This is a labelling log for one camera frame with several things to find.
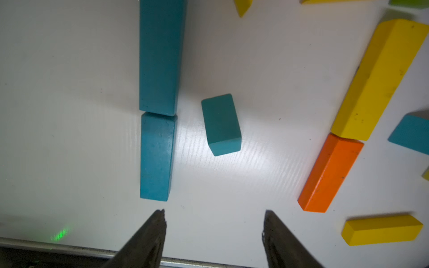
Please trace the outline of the teal wedge block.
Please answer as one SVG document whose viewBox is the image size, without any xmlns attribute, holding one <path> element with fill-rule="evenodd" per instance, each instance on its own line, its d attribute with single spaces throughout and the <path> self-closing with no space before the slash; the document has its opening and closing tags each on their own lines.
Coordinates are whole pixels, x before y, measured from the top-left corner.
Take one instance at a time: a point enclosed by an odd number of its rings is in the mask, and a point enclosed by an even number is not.
<svg viewBox="0 0 429 268">
<path fill-rule="evenodd" d="M 240 151 L 242 135 L 232 95 L 204 99 L 201 104 L 212 154 L 221 156 Z"/>
</svg>

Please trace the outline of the teal long block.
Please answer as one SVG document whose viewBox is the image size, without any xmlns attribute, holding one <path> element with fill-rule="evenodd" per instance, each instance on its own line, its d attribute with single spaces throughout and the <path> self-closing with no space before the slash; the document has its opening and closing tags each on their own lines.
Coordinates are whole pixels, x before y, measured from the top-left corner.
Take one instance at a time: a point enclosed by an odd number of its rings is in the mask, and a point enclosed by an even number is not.
<svg viewBox="0 0 429 268">
<path fill-rule="evenodd" d="M 177 112 L 187 1 L 140 1 L 139 107 Z"/>
<path fill-rule="evenodd" d="M 141 116 L 140 197 L 166 202 L 172 183 L 177 116 Z"/>
</svg>

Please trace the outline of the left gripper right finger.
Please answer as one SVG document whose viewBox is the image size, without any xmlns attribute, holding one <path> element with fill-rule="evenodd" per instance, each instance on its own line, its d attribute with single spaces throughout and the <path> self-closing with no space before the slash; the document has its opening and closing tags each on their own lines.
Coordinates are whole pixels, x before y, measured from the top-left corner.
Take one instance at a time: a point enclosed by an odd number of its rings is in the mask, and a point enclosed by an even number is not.
<svg viewBox="0 0 429 268">
<path fill-rule="evenodd" d="M 265 212 L 262 241 L 270 268 L 321 268 L 280 218 Z"/>
</svg>

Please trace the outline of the long yellow block diagonal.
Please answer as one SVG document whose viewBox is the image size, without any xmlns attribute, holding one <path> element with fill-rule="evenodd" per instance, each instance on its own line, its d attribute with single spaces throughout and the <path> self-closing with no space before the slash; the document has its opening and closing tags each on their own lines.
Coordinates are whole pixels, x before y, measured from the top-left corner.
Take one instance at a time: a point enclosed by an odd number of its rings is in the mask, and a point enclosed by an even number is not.
<svg viewBox="0 0 429 268">
<path fill-rule="evenodd" d="M 428 33 L 428 25 L 405 19 L 376 27 L 334 120 L 334 135 L 369 139 Z"/>
</svg>

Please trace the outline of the orange rectangular block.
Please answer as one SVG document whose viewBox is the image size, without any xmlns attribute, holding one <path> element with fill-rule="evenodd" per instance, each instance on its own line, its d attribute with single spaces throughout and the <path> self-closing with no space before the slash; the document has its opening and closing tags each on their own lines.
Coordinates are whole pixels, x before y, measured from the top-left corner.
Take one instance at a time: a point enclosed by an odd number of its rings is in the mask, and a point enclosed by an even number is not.
<svg viewBox="0 0 429 268">
<path fill-rule="evenodd" d="M 306 212 L 325 213 L 364 144 L 329 134 L 298 199 Z"/>
</svg>

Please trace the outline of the green cube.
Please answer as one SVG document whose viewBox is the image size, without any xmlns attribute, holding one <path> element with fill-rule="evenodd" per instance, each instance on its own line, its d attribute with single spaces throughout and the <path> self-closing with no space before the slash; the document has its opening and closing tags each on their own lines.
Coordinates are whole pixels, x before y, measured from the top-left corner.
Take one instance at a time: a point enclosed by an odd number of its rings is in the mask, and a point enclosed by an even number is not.
<svg viewBox="0 0 429 268">
<path fill-rule="evenodd" d="M 415 9 L 426 9 L 429 7 L 429 0 L 390 0 L 389 5 Z"/>
</svg>

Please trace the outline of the yellow small block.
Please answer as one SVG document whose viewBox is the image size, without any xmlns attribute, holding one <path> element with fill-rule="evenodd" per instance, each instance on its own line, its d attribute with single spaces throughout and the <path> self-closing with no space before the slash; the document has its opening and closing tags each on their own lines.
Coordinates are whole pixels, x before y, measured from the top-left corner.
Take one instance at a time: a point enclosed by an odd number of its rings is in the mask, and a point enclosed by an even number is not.
<svg viewBox="0 0 429 268">
<path fill-rule="evenodd" d="M 242 18 L 252 6 L 253 0 L 234 0 L 237 13 Z"/>
</svg>

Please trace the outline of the dark purple triangle block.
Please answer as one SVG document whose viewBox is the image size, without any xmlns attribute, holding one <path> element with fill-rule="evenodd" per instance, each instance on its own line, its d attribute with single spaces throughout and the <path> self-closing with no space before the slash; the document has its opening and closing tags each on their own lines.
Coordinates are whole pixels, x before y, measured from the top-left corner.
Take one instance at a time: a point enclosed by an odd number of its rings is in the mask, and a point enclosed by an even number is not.
<svg viewBox="0 0 429 268">
<path fill-rule="evenodd" d="M 339 3 L 339 2 L 354 2 L 361 0 L 300 0 L 300 4 L 325 4 L 325 3 Z"/>
</svg>

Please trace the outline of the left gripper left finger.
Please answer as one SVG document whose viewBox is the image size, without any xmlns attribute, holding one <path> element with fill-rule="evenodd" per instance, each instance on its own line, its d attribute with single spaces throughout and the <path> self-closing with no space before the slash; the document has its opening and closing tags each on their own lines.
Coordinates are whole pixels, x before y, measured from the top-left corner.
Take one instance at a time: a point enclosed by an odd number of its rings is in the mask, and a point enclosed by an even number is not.
<svg viewBox="0 0 429 268">
<path fill-rule="evenodd" d="M 165 211 L 156 210 L 104 268 L 158 268 L 166 236 Z"/>
</svg>

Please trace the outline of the teal house-shaped block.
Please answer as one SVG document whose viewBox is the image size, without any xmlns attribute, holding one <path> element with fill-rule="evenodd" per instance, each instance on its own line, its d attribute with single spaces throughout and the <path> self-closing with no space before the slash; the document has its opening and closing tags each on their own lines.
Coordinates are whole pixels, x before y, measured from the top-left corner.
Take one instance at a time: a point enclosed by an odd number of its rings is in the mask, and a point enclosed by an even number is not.
<svg viewBox="0 0 429 268">
<path fill-rule="evenodd" d="M 429 111 L 406 114 L 388 141 L 419 153 L 429 154 Z"/>
</svg>

